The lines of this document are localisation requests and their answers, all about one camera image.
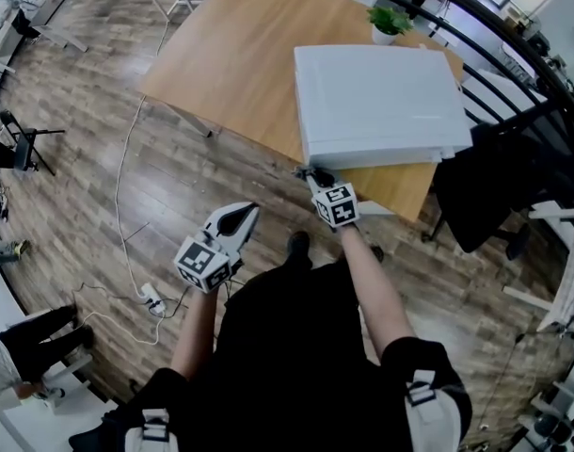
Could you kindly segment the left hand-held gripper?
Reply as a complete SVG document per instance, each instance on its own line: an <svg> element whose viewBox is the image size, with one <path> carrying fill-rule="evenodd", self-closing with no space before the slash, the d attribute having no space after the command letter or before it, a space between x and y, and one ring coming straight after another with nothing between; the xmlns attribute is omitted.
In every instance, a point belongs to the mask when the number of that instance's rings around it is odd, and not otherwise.
<svg viewBox="0 0 574 452"><path fill-rule="evenodd" d="M240 249L249 240L260 214L255 202L235 202L217 208L205 231L188 236L174 258L181 277L204 294L228 281L243 264ZM212 237L225 236L225 246Z"/></svg>

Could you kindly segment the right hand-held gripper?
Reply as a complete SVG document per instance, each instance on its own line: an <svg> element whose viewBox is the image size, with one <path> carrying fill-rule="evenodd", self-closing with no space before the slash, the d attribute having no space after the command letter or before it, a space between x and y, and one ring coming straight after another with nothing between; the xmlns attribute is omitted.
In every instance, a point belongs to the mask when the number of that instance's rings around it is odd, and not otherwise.
<svg viewBox="0 0 574 452"><path fill-rule="evenodd" d="M305 178L319 217L331 228L359 219L358 199L351 183L339 181L326 169L315 169Z"/></svg>

